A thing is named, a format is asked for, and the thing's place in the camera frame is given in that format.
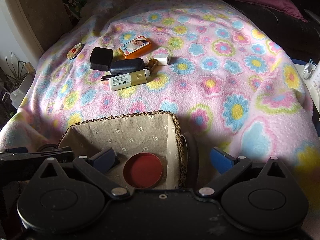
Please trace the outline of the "potted aloe plant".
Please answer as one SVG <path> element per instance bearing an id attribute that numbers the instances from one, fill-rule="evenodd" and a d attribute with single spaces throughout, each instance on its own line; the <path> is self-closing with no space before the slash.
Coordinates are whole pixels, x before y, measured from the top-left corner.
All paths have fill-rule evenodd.
<path id="1" fill-rule="evenodd" d="M 16 90 L 26 77 L 34 77 L 35 71 L 29 70 L 31 67 L 29 62 L 19 60 L 16 55 L 11 51 L 10 56 L 5 55 L 5 63 L 9 68 L 6 73 L 3 69 L 1 74 L 1 85 L 8 91 Z"/>

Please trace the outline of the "white usb charger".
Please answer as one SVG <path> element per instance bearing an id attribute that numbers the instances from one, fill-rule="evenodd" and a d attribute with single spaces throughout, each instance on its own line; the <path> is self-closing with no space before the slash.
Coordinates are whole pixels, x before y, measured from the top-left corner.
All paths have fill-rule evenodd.
<path id="1" fill-rule="evenodd" d="M 169 54 L 156 54 L 153 56 L 158 61 L 160 66 L 168 66 L 170 64 L 171 57 Z"/>

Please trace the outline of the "oval yellow tin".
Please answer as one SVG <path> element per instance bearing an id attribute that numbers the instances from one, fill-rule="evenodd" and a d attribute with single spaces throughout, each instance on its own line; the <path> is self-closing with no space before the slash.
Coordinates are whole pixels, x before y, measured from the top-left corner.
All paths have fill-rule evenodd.
<path id="1" fill-rule="evenodd" d="M 70 51 L 67 53 L 66 57 L 68 60 L 72 60 L 80 53 L 82 50 L 82 43 L 77 43 L 75 46 L 73 46 Z"/>

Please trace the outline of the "black square box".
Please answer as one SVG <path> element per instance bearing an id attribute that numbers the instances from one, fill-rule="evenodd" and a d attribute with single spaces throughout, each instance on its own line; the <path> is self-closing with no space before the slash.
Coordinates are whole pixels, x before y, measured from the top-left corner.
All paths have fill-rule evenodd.
<path id="1" fill-rule="evenodd" d="M 113 50 L 108 48 L 95 47 L 90 55 L 90 68 L 103 72 L 109 71 L 113 60 Z"/>

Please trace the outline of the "orange toothpaste tin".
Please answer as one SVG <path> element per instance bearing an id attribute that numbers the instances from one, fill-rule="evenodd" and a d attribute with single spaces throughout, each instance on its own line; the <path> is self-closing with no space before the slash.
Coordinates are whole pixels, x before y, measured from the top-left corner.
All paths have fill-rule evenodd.
<path id="1" fill-rule="evenodd" d="M 144 36 L 139 36 L 119 47 L 119 51 L 126 59 L 139 57 L 151 49 L 151 42 Z"/>

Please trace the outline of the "floral fleece blanket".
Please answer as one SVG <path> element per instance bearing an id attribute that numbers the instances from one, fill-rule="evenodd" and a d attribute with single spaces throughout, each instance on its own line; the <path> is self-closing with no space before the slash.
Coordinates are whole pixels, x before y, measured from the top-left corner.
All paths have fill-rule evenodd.
<path id="1" fill-rule="evenodd" d="M 169 54 L 146 84 L 112 91 L 90 68 L 95 47 L 144 36 Z M 82 50 L 66 55 L 77 43 Z M 280 157 L 319 214 L 319 138 L 309 91 L 285 51 L 221 0 L 99 0 L 41 57 L 1 148 L 38 149 L 70 126 L 135 112 L 169 111 L 198 141 L 265 161 Z"/>

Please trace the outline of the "white and gold tube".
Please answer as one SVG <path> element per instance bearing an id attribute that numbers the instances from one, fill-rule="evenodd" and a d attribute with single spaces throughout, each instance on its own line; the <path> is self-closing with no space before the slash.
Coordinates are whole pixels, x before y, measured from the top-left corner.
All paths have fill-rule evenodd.
<path id="1" fill-rule="evenodd" d="M 150 72 L 147 69 L 121 74 L 109 79 L 109 87 L 112 91 L 129 88 L 136 85 L 147 83 Z"/>

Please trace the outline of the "round maroon compact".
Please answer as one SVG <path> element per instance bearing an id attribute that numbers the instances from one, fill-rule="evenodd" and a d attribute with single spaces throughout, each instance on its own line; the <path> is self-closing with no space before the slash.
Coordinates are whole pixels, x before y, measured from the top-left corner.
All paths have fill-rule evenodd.
<path id="1" fill-rule="evenodd" d="M 123 167 L 123 177 L 135 189 L 151 189 L 163 177 L 163 165 L 152 153 L 138 153 L 129 158 Z"/>

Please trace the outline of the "small amber bottle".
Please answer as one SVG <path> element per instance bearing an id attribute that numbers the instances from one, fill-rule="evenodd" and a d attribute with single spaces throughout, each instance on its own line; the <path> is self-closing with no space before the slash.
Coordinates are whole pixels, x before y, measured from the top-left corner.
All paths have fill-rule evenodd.
<path id="1" fill-rule="evenodd" d="M 158 65 L 157 59 L 151 59 L 145 66 L 144 70 L 146 73 L 146 76 L 150 76 L 153 72 L 154 68 Z"/>

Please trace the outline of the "woven basket with fabric liner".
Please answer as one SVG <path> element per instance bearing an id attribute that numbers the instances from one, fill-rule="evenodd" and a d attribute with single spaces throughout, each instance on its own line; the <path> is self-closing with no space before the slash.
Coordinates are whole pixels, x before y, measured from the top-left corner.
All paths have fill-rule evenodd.
<path id="1" fill-rule="evenodd" d="M 154 111 L 110 116 L 72 125 L 58 144 L 46 144 L 38 150 L 69 146 L 74 155 L 89 157 L 112 148 L 120 163 L 105 173 L 108 179 L 132 191 L 123 175 L 125 163 L 139 153 L 156 155 L 163 165 L 163 176 L 156 189 L 195 187 L 199 171 L 199 152 L 195 138 L 181 132 L 177 116 Z"/>

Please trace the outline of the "white squeeze bottle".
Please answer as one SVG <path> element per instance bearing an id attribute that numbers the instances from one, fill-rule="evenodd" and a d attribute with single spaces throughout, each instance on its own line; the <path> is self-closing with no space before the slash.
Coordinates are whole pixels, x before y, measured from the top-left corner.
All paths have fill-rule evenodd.
<path id="1" fill-rule="evenodd" d="M 19 106 L 21 105 L 23 99 L 25 97 L 25 92 L 21 90 L 20 88 L 12 91 L 11 93 L 5 92 L 2 98 L 2 101 L 6 98 L 9 98 L 11 101 L 11 105 L 15 108 L 18 109 Z"/>

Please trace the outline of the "dark blue glasses case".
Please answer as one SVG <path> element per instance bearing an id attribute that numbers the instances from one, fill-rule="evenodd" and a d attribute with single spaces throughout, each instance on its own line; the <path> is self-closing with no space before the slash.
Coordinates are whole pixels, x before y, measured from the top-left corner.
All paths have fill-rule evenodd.
<path id="1" fill-rule="evenodd" d="M 110 65 L 111 75 L 127 74 L 144 68 L 144 60 L 140 58 L 114 61 Z"/>

